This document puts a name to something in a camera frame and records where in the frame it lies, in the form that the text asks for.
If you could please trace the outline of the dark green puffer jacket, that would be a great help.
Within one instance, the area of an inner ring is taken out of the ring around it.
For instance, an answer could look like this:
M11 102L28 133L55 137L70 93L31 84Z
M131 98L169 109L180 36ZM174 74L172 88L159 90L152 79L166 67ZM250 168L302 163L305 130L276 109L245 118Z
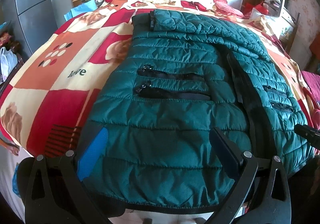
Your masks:
M306 124L263 42L236 23L173 10L132 19L125 60L86 122L107 142L82 178L97 199L175 213L215 210L233 181L213 152L219 128L241 151L280 157L292 176L314 156Z

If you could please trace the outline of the red orange patterned blanket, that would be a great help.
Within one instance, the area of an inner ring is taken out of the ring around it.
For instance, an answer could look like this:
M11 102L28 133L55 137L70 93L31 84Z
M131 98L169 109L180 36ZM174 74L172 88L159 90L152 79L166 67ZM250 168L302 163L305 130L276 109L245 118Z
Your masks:
M318 130L306 117L309 111L303 97L309 91L296 76L297 67L266 33L237 18L217 17L207 11L185 7L154 8L143 0L111 0L96 11L66 22L19 69L1 95L3 135L24 148L29 157L40 154L60 157L69 150L86 148L91 137L85 142L80 139L88 133L87 119L110 74L127 57L132 43L133 17L157 9L230 21L258 35L304 113L304 125ZM319 167L316 149L312 149L314 156L304 167L292 176L286 174L291 223L319 223L319 186L316 183ZM218 207L210 212L187 214L125 205L125 211L196 215L196 222L207 223Z

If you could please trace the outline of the white plastic bag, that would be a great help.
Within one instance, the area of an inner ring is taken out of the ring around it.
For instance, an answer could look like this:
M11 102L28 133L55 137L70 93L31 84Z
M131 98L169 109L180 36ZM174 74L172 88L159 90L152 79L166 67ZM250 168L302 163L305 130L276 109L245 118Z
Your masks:
M1 75L3 81L6 81L10 73L18 64L17 56L6 47L1 47Z

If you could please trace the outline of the red pink ruffled cushion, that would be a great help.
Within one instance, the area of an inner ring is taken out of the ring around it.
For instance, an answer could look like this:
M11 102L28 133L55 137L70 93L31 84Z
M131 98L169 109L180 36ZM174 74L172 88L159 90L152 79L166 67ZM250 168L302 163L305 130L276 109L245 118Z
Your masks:
M221 15L226 15L226 16L235 16L235 17L239 17L239 18L244 18L243 13L238 10L235 9L233 7L231 7L227 0L213 0L214 2L214 12L221 14Z

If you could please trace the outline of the grey wardrobe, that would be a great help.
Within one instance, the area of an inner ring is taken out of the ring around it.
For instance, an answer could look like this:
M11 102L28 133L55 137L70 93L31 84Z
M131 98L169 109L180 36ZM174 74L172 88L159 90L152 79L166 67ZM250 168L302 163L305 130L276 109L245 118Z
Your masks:
M24 61L63 25L72 6L72 0L1 0L1 15L10 22Z

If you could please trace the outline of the light blue bag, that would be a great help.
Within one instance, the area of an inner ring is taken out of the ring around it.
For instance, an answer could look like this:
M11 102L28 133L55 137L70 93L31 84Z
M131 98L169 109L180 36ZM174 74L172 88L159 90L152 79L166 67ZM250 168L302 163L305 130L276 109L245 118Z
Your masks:
M75 8L71 8L68 13L64 15L65 21L70 20L82 13L92 12L97 9L95 0L90 0L88 2L82 3Z

